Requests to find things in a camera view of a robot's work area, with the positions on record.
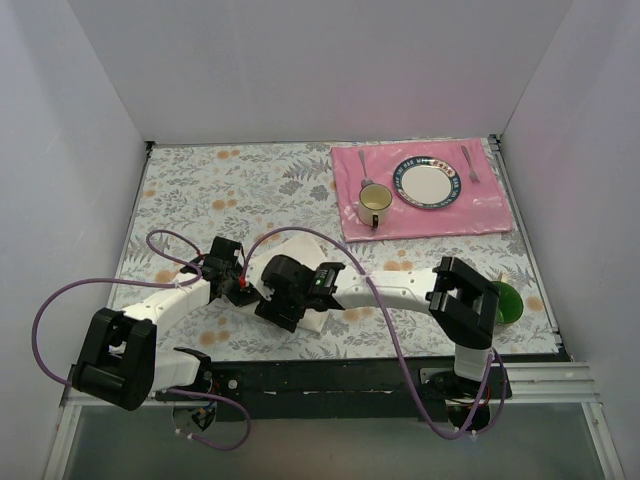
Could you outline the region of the silver spoon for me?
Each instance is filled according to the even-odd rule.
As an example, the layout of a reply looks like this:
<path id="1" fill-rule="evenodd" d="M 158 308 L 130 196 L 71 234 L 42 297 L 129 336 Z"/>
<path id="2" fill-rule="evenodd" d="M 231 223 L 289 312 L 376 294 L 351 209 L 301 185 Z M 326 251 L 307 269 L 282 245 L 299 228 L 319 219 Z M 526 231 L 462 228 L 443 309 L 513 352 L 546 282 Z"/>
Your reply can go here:
<path id="1" fill-rule="evenodd" d="M 373 184 L 373 180 L 370 178 L 368 171 L 367 171 L 367 164 L 366 164 L 366 154 L 362 149 L 358 150 L 358 157 L 362 166 L 362 170 L 363 170 L 363 179 L 361 181 L 361 187 L 365 188 L 371 184 Z"/>

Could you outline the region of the white cloth napkin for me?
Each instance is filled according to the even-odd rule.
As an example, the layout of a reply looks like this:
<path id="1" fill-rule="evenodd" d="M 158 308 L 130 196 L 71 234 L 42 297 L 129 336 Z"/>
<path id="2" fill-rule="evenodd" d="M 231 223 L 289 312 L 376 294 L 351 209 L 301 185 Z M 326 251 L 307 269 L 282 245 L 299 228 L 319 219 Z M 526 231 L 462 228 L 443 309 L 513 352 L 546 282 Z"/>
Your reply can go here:
<path id="1" fill-rule="evenodd" d="M 321 263 L 327 262 L 326 255 L 322 252 L 318 243 L 307 233 L 296 235 L 280 246 L 252 257 L 249 260 L 246 280 L 253 288 L 252 292 L 255 299 L 249 305 L 232 306 L 231 309 L 233 311 L 252 319 L 263 320 L 254 313 L 254 310 L 262 299 L 261 294 L 269 295 L 270 291 L 262 284 L 260 277 L 267 263 L 276 255 L 289 256 L 311 270 L 315 270 Z M 307 310 L 297 329 L 302 328 L 310 332 L 320 333 L 327 318 L 328 312 Z"/>

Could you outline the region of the silver fork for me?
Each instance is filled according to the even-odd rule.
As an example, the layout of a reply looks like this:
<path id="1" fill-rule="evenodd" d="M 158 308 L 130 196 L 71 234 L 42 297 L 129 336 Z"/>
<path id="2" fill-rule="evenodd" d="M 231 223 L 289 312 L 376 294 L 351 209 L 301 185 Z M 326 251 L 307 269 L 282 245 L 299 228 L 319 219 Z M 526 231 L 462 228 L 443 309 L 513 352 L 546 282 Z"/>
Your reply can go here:
<path id="1" fill-rule="evenodd" d="M 461 145 L 460 149 L 461 149 L 461 152 L 462 152 L 462 154 L 463 154 L 463 156 L 464 156 L 464 158 L 465 158 L 465 160 L 467 162 L 467 165 L 468 165 L 469 179 L 471 180 L 472 183 L 479 184 L 480 180 L 479 180 L 478 174 L 477 174 L 477 172 L 476 172 L 476 170 L 474 168 L 474 165 L 473 165 L 473 162 L 472 162 L 472 159 L 471 159 L 471 156 L 470 156 L 470 153 L 469 153 L 468 149 L 464 145 Z"/>

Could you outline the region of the aluminium frame rail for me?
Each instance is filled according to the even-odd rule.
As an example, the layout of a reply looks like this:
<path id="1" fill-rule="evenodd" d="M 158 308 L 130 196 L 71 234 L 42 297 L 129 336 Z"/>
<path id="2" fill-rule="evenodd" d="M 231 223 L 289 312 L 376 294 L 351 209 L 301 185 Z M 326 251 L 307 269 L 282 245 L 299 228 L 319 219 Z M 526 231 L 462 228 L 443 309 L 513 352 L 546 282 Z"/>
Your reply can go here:
<path id="1" fill-rule="evenodd" d="M 524 356 L 504 360 L 510 400 L 516 403 L 598 402 L 587 364 L 561 362 L 554 356 Z M 216 362 L 214 391 L 248 402 L 251 393 L 275 396 L 300 392 L 392 393 L 407 391 L 399 363 L 391 358 Z"/>

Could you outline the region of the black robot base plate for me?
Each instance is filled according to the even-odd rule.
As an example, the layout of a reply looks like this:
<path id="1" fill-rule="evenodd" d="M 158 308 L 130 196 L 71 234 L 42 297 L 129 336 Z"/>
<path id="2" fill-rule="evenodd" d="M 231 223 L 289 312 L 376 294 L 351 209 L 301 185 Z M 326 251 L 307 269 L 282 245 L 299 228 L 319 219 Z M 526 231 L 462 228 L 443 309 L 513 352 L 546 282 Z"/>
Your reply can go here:
<path id="1" fill-rule="evenodd" d="M 453 359 L 395 358 L 209 362 L 189 389 L 241 404 L 254 420 L 416 418 L 408 384 L 436 422 L 467 409 L 480 383 L 458 377 Z"/>

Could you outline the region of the white plate blue rim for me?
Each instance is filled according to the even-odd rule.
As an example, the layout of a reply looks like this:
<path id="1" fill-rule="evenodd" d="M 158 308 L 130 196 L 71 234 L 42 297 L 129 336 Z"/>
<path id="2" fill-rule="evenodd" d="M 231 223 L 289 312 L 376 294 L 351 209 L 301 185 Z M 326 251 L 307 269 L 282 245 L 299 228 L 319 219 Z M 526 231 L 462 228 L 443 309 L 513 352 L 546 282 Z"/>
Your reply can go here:
<path id="1" fill-rule="evenodd" d="M 410 157 L 397 165 L 392 185 L 407 204 L 422 210 L 436 210 L 452 205 L 462 192 L 458 172 L 444 160 Z"/>

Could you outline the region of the floral patterned table mat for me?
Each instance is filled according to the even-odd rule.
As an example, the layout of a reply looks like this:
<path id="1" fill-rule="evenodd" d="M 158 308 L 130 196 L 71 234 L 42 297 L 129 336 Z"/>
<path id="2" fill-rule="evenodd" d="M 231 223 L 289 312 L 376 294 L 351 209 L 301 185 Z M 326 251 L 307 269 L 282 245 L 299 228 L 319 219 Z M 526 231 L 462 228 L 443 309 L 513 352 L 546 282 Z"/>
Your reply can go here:
<path id="1" fill-rule="evenodd" d="M 171 281 L 178 263 L 216 236 L 263 252 L 293 235 L 297 226 L 316 231 L 331 261 L 361 262 L 369 271 L 409 271 L 456 256 L 490 279 L 503 274 L 525 308 L 514 324 L 500 326 L 493 344 L 502 355 L 555 354 L 560 340 L 549 318 L 522 233 L 352 244 L 340 239 L 330 145 L 251 144 L 156 146 L 152 149 L 132 219 L 119 274 L 132 286 L 113 288 L 118 309 Z M 249 318 L 223 300 L 187 316 L 159 338 L 162 349 L 190 347 L 221 361 L 449 356 L 453 344 L 429 316 L 375 308 L 331 314 L 320 333 L 285 331 Z"/>

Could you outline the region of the pink placemat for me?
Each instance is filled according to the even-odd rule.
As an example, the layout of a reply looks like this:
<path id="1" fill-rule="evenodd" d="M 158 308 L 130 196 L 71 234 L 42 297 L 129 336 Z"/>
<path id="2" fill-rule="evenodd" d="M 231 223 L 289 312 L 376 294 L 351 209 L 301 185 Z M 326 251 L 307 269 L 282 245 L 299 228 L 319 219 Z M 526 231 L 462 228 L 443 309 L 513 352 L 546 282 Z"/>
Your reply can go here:
<path id="1" fill-rule="evenodd" d="M 331 160 L 348 242 L 483 235 L 514 228 L 486 139 L 333 147 Z M 378 227 L 358 213 L 366 178 L 391 194 Z"/>

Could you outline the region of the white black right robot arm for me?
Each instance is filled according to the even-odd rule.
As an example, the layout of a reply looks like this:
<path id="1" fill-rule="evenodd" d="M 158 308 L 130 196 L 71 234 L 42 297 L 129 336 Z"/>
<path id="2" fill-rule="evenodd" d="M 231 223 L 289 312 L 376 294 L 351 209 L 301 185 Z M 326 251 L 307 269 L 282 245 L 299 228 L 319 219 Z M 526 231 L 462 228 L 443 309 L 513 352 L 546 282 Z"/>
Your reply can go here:
<path id="1" fill-rule="evenodd" d="M 262 266 L 251 263 L 246 281 L 260 295 L 255 314 L 290 332 L 309 310 L 384 305 L 428 314 L 455 344 L 454 389 L 471 398 L 489 384 L 499 289 L 458 258 L 444 257 L 432 270 L 365 274 L 339 262 L 311 269 L 279 254 Z"/>

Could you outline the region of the green inside floral mug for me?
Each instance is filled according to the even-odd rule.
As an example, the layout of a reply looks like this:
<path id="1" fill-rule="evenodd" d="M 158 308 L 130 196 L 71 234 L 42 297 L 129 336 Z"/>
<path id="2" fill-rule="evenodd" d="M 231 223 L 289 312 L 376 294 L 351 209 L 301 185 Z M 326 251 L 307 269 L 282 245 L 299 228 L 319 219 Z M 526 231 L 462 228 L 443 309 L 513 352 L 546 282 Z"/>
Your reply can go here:
<path id="1" fill-rule="evenodd" d="M 499 290 L 499 302 L 495 316 L 496 325 L 512 325 L 523 315 L 524 302 L 518 291 L 508 282 L 508 277 L 503 274 L 493 284 Z"/>

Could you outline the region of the cream enamel mug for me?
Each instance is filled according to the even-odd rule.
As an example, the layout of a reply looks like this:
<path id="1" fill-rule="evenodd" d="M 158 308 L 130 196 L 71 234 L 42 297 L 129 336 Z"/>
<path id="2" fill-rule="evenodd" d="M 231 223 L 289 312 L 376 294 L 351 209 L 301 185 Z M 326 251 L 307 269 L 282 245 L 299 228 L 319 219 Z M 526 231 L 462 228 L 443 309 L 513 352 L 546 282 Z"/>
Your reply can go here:
<path id="1" fill-rule="evenodd" d="M 384 185 L 371 183 L 361 188 L 357 215 L 359 220 L 373 229 L 379 228 L 386 220 L 393 196 Z"/>

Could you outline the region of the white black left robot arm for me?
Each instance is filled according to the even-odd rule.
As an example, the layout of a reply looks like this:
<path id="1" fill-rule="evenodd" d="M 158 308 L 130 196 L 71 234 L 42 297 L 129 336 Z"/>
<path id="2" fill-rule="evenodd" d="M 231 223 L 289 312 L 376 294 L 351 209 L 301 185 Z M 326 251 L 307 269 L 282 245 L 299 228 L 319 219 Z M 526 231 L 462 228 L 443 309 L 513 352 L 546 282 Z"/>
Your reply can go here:
<path id="1" fill-rule="evenodd" d="M 193 400 L 205 398 L 213 386 L 210 357 L 189 348 L 158 352 L 157 340 L 190 313 L 240 291 L 242 253 L 239 242 L 217 237 L 209 253 L 183 267 L 167 287 L 122 310 L 96 312 L 72 387 L 128 411 L 172 388 Z"/>

